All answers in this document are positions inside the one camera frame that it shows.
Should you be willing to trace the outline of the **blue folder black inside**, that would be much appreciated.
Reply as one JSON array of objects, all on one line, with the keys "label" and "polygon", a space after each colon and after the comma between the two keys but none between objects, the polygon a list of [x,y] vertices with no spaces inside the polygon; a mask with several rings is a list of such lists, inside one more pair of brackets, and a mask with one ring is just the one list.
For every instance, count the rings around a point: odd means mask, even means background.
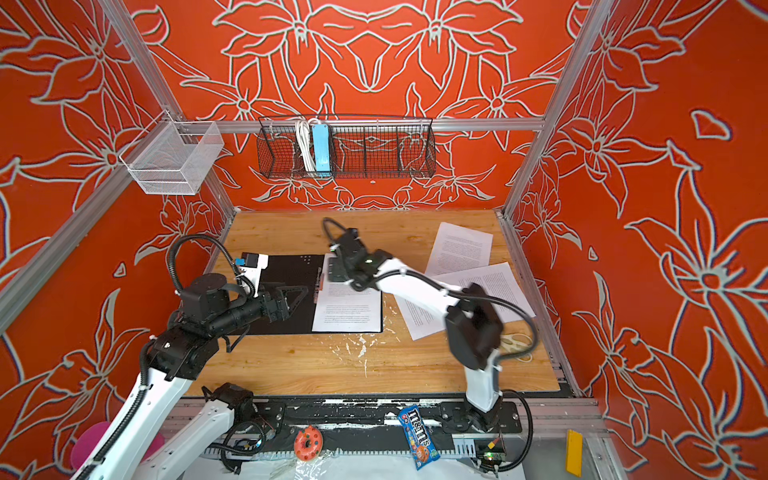
[{"label": "blue folder black inside", "polygon": [[271,255],[259,285],[287,305],[285,315],[251,324],[251,335],[380,333],[382,295],[333,282],[325,255]]}]

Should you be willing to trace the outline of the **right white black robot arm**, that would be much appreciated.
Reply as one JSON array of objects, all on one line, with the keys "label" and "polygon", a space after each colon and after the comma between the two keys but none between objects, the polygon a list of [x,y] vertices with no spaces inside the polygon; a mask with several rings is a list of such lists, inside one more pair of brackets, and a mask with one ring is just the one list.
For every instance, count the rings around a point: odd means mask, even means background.
[{"label": "right white black robot arm", "polygon": [[[483,454],[472,462],[480,471],[494,474],[520,466],[533,442],[532,412],[522,395],[500,387],[499,376],[503,362],[531,354],[537,348],[539,332],[532,316],[508,300],[489,295],[476,283],[464,288],[450,286],[411,269],[384,250],[371,252],[356,229],[346,228],[332,218],[324,218],[321,225],[333,255],[332,270],[341,274],[343,284],[356,292],[377,290],[400,297],[444,323],[449,350],[465,372],[464,417],[470,428],[496,433],[502,439],[500,413],[504,396],[509,394],[521,402],[528,424],[525,444],[517,457],[501,462]],[[525,322],[531,338],[528,346],[508,353],[501,350],[501,309]]]}]

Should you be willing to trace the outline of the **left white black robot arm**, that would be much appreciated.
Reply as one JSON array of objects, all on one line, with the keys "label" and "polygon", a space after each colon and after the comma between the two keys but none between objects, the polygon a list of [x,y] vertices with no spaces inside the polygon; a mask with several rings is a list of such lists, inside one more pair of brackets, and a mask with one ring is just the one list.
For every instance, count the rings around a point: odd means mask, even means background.
[{"label": "left white black robot arm", "polygon": [[167,329],[142,347],[139,375],[128,400],[75,478],[176,479],[208,449],[219,453],[229,472],[239,474],[246,458],[267,443],[252,392],[226,383],[206,391],[198,416],[160,450],[149,451],[168,414],[219,350],[232,352],[256,321],[290,319],[308,294],[305,286],[261,283],[268,256],[234,259],[218,239],[206,234],[198,238],[224,256],[234,279],[208,273],[183,285],[176,258],[181,246],[193,238],[182,236],[171,245],[166,266],[180,308]]}]

